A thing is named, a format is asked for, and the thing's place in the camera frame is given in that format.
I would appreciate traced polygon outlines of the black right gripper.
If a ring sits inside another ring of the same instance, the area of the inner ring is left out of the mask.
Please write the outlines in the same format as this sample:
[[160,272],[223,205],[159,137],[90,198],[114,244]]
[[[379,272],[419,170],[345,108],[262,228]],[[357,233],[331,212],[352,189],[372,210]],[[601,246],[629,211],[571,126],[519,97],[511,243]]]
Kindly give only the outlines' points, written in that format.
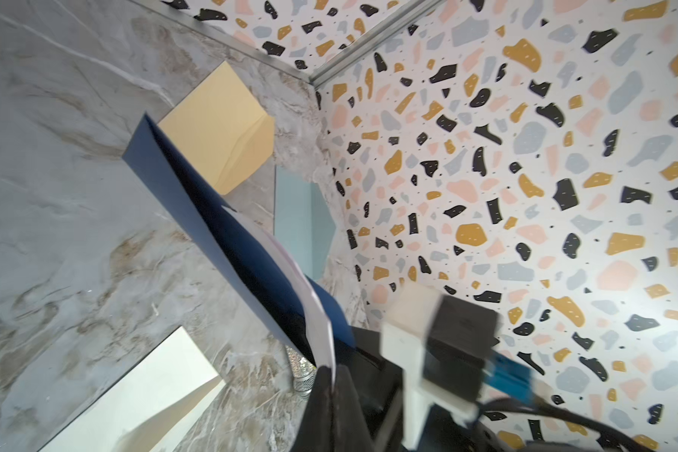
[[[354,327],[350,373],[370,435],[380,451],[399,451],[406,417],[404,368],[380,356],[380,333]],[[486,384],[512,397],[520,395],[520,365],[493,351],[492,326],[431,326],[421,360],[419,388],[438,389],[443,397],[475,401]],[[468,451],[475,445],[470,428],[454,412],[431,399],[417,449]]]

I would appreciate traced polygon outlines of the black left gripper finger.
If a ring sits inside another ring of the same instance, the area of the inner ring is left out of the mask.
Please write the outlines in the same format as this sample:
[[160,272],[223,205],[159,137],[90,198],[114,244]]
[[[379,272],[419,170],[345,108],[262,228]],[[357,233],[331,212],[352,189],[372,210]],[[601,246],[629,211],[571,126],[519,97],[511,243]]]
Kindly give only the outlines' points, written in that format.
[[328,367],[320,367],[290,451],[372,450],[350,371],[345,365],[337,365],[332,377]]

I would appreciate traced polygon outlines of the white letter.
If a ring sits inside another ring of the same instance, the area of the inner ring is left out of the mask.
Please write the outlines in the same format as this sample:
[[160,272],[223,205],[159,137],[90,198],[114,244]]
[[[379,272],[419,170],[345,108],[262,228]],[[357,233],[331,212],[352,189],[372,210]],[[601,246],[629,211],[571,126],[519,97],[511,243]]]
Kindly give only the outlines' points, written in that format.
[[264,248],[277,265],[301,302],[305,319],[305,335],[319,367],[331,370],[331,384],[336,379],[336,358],[333,342],[333,326],[312,284],[305,277],[297,262],[273,235],[240,213],[225,207],[225,210]]

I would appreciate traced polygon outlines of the cream envelope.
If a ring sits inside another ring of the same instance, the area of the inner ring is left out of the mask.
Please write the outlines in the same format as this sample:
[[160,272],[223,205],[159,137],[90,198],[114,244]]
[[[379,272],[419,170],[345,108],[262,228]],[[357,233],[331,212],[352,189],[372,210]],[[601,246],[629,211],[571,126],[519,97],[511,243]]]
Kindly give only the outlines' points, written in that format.
[[224,387],[180,327],[43,450],[173,451]]

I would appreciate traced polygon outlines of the yellow kraft envelope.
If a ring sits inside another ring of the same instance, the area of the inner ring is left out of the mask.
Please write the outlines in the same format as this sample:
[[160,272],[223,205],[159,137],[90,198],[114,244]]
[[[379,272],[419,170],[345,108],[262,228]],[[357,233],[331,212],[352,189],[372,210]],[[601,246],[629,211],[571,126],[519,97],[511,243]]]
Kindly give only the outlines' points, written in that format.
[[205,77],[158,126],[221,195],[251,177],[274,151],[274,118],[227,61]]

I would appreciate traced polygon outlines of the glitter filled clear tube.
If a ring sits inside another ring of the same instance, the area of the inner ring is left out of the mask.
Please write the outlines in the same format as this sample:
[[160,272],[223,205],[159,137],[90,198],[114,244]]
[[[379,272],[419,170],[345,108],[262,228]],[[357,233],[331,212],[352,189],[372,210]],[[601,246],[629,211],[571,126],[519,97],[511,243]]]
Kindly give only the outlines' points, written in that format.
[[316,379],[316,368],[293,348],[286,347],[293,376],[293,389],[302,398],[309,399]]

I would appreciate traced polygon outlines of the aluminium right corner post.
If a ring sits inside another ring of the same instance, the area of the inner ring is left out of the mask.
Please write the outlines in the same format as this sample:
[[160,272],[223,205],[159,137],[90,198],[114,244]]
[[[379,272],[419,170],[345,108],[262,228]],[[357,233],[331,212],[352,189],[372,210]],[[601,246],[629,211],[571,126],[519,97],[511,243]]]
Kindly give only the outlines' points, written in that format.
[[361,60],[367,53],[384,45],[387,40],[414,24],[419,18],[429,14],[441,3],[442,0],[412,0],[403,4],[359,37],[355,43],[340,52],[338,56],[317,68],[310,75],[309,84],[317,89],[326,85],[342,71]]

